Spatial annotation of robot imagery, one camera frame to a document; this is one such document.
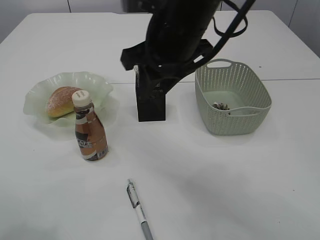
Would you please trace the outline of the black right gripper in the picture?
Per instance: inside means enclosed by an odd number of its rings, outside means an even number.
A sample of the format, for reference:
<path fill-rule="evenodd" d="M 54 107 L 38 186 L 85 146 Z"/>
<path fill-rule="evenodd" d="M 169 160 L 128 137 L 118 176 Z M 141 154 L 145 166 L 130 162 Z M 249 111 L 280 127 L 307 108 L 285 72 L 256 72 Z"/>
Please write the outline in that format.
<path fill-rule="evenodd" d="M 146 42 L 141 42 L 133 47 L 122 50 L 120 61 L 125 70 L 130 71 L 134 66 L 142 68 L 142 77 L 138 84 L 138 94 L 141 97 L 149 97 L 157 84 L 164 84 L 162 94 L 166 94 L 187 75 L 197 68 L 194 60 L 202 56 L 203 60 L 209 56 L 213 46 L 208 40 L 199 42 L 194 54 L 185 62 L 155 62 L 151 53 L 146 50 Z"/>

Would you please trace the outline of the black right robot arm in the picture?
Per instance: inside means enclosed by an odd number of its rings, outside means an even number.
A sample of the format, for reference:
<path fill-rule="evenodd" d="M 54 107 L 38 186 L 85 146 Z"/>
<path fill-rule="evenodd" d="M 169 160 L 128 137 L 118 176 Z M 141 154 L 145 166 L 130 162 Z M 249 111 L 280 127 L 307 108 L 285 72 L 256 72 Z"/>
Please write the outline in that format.
<path fill-rule="evenodd" d="M 152 14 L 145 40 L 123 49 L 120 61 L 130 71 L 138 66 L 137 93 L 147 99 L 157 85 L 166 94 L 180 80 L 193 73 L 194 60 L 213 49 L 202 36 L 217 10 L 218 0 L 127 0 L 125 11 L 138 8 Z"/>

